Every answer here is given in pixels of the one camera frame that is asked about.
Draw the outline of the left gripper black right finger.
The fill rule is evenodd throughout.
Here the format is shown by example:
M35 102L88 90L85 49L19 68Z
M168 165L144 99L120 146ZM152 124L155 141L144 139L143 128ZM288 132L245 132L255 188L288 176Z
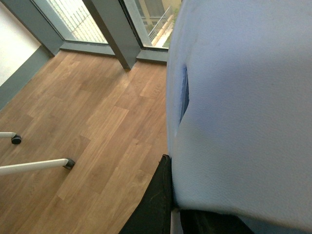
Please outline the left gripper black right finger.
M252 234L237 216L199 210L182 210L181 226L185 234Z

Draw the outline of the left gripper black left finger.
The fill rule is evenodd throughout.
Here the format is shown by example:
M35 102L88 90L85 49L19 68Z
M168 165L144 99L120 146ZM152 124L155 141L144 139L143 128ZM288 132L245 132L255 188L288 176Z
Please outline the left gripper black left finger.
M169 234L173 200L172 163L163 155L134 212L121 234Z

